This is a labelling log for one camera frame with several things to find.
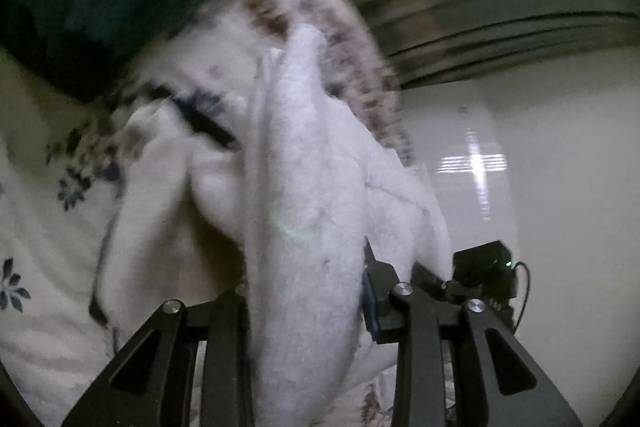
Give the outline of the white fluffy small garment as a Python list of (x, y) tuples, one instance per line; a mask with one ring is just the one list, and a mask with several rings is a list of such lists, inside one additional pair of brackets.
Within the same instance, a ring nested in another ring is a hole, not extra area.
[(166, 299), (202, 303), (245, 267), (255, 415), (307, 426), (393, 364), (360, 311), (364, 254), (402, 279), (451, 271), (444, 217), (423, 169), (402, 165), (326, 93), (322, 33), (295, 27), (267, 51), (248, 95), (224, 108), (237, 150), (191, 131), (171, 101), (120, 132), (127, 182), (96, 301), (120, 340)]

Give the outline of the floral white bed sheet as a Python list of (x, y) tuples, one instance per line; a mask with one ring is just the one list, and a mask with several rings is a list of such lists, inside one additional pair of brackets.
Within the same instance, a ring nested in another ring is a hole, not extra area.
[[(224, 99), (250, 94), (262, 56), (283, 49), (300, 25), (326, 42), (326, 93), (402, 165), (419, 168), (397, 76), (348, 0), (210, 0), (179, 35), (150, 46), (122, 90), (99, 106), (56, 93), (2, 56), (1, 358), (44, 425), (62, 423), (128, 340), (107, 323), (94, 291), (124, 199), (119, 135), (129, 117), (171, 101), (191, 131), (237, 150)], [(307, 426), (386, 425), (392, 365)]]

